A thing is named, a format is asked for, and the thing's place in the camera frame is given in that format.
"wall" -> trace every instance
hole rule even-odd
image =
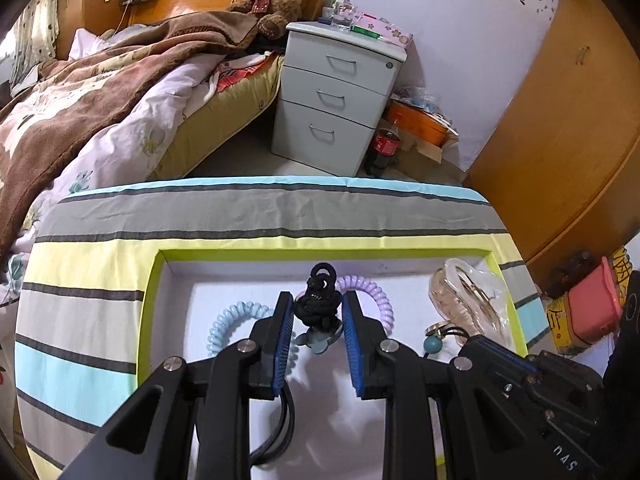
[[[538,52],[555,9],[551,1],[351,1],[414,35],[399,83],[426,84],[439,95],[461,137],[445,157],[467,170]]]

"brown blanket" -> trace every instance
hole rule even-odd
[[[0,112],[0,262],[31,202],[94,134],[121,122],[189,57],[244,50],[256,21],[239,12],[195,12],[93,56],[42,65],[44,81]]]

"white drawer cabinet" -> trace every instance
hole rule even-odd
[[[271,151],[355,176],[404,49],[321,23],[289,23]]]

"clear plastic bag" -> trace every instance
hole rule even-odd
[[[434,273],[429,296],[444,319],[464,328],[469,335],[483,334],[515,350],[507,314],[509,292],[496,274],[450,258]],[[456,339],[464,344],[462,338]]]
[[[431,94],[422,86],[404,86],[394,93],[398,96],[400,102],[410,105],[414,108],[420,108],[430,114],[439,113],[440,107],[437,95]]]

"screw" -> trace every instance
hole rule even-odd
[[[255,341],[251,341],[250,339],[242,339],[242,341],[238,342],[238,351],[246,354],[248,352],[253,352],[257,344]]]
[[[455,359],[453,359],[453,365],[456,367],[456,370],[467,372],[471,370],[473,363],[468,357],[456,357]]]
[[[387,354],[395,352],[400,348],[400,343],[395,339],[385,339],[380,342],[380,349]]]
[[[164,368],[168,372],[173,372],[178,368],[180,368],[181,366],[182,366],[182,359],[180,359],[179,357],[176,357],[175,355],[173,357],[168,357],[167,359],[164,360],[164,363],[162,363],[162,368]]]

